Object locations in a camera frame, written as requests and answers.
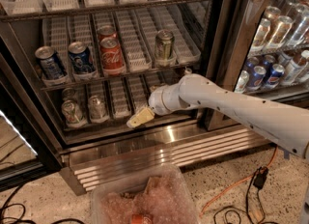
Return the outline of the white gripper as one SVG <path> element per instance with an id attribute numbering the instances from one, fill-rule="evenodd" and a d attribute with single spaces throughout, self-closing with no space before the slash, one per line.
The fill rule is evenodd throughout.
<path id="1" fill-rule="evenodd" d="M 149 97 L 149 106 L 142 107 L 129 120 L 126 125 L 130 128 L 141 126 L 157 115 L 163 116 L 178 110 L 184 110 L 184 101 L 180 99 L 179 85 L 164 85 L 156 88 Z"/>

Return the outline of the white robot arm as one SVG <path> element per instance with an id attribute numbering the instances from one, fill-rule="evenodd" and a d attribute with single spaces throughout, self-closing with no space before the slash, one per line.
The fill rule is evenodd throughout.
<path id="1" fill-rule="evenodd" d="M 136 128 L 156 115 L 199 108 L 217 110 L 289 153 L 309 161 L 308 110 L 234 93 L 195 73 L 182 77 L 176 84 L 155 88 L 148 105 L 138 110 L 126 125 Z"/>

